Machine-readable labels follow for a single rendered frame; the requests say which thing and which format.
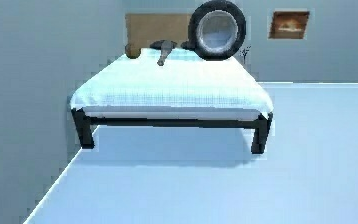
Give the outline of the white bed with black frame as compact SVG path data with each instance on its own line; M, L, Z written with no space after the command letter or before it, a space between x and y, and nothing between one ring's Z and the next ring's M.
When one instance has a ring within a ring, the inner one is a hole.
M141 55L124 53L73 93L70 110L82 148L95 146L92 125L245 128L254 131L251 152L264 152L273 103L235 58L206 61L173 47L164 65L157 64L161 51L150 44L185 41L189 20L188 14L125 16L127 44L139 46Z

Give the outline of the grey baseball bat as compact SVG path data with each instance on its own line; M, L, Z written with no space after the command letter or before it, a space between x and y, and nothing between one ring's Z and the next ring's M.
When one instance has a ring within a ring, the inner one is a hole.
M160 57L157 61L157 64L159 66L163 66L165 63L166 58L168 57L168 55L171 53L173 49L173 43L171 41L165 40L162 42L161 46L160 46Z

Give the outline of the brown framed wall picture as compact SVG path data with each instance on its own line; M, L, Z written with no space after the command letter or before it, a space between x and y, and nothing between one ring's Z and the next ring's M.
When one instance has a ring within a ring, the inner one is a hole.
M269 29L269 39L303 39L309 11L275 11Z

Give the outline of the dark twig plant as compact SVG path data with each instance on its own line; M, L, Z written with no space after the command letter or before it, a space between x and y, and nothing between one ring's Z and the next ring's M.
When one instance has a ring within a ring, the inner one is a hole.
M248 53L250 52L250 49L251 49L251 47L247 46L240 51L240 56L242 57L243 63L246 63L246 58L247 58Z

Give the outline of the brown ball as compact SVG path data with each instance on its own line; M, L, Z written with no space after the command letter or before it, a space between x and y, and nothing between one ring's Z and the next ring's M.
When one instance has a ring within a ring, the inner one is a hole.
M125 46L125 54L129 59L137 59L141 55L141 48L132 43Z

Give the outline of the black round tyre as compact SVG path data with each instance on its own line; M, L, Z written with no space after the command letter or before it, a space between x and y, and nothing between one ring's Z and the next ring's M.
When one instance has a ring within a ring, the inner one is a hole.
M232 57L244 43L246 19L229 0L209 0L191 15L188 42L202 59L222 61Z

